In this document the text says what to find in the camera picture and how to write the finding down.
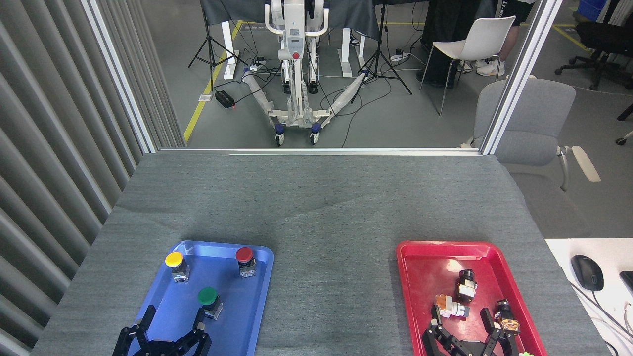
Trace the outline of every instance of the wheel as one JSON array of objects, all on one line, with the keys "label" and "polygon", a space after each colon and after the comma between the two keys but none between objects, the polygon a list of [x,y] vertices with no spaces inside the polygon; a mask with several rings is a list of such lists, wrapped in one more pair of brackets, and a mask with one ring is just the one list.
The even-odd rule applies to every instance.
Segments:
[{"label": "wheel", "polygon": [[281,147],[284,144],[284,134],[275,135],[275,142],[277,142],[277,147]]},{"label": "wheel", "polygon": [[317,142],[318,142],[318,133],[316,133],[316,134],[311,133],[310,134],[310,143],[311,144],[317,144]]}]

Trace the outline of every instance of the power strip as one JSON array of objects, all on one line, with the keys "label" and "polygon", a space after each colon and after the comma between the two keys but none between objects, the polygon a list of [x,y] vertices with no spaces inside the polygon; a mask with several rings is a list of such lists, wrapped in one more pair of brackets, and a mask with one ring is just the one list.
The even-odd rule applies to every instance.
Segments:
[{"label": "power strip", "polygon": [[398,61],[401,61],[401,60],[405,60],[407,58],[409,58],[409,53],[404,53],[404,52],[402,52],[402,49],[398,48],[396,50],[396,54],[391,56],[390,59],[391,59],[392,62],[398,62]]}]

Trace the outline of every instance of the vertical blinds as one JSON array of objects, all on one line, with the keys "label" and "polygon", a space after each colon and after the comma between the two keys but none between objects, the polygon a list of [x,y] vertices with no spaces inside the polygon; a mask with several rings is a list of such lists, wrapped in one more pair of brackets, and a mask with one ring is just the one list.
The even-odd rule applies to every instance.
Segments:
[{"label": "vertical blinds", "polygon": [[[184,146],[139,3],[100,6],[152,142]],[[80,1],[0,1],[0,355],[28,355],[141,159],[123,97]]]}]

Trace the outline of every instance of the sneaker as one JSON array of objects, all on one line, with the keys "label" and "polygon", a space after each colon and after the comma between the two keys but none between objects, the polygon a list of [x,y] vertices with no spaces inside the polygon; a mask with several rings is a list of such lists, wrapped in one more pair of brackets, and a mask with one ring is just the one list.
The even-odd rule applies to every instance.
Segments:
[{"label": "sneaker", "polygon": [[473,62],[473,67],[481,68],[481,67],[487,66],[488,64],[490,64],[490,62],[491,62],[490,58],[486,58],[484,60],[477,60]]},{"label": "sneaker", "polygon": [[483,75],[485,77],[489,75],[497,75],[497,67],[499,67],[499,75],[504,75],[506,73],[506,62],[494,60],[488,65],[477,68],[477,74]]},{"label": "sneaker", "polygon": [[461,61],[461,72],[466,74],[473,71],[473,67],[470,64],[470,61]]},{"label": "sneaker", "polygon": [[349,45],[352,47],[356,47],[360,45],[360,41],[356,37],[354,37],[354,35],[351,33],[349,34]]}]

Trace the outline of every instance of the blue tray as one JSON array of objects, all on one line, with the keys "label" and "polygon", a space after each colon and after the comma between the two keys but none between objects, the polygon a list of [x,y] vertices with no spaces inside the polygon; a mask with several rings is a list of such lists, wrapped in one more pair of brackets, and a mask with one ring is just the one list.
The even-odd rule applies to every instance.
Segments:
[{"label": "blue tray", "polygon": [[[238,272],[235,252],[244,246],[253,249],[257,261],[253,277],[242,278]],[[171,268],[161,264],[136,317],[141,319],[148,305],[156,307],[156,315],[147,332],[149,340],[173,341],[188,333],[201,307],[197,300],[198,292],[202,288],[213,287],[218,291],[224,309],[218,320],[204,318],[205,331],[211,338],[209,355],[254,355],[275,260],[273,252],[262,246],[201,241],[183,241],[170,250],[173,251],[181,252],[191,266],[189,280],[175,283]],[[135,341],[130,347],[130,354],[138,349]]]}]

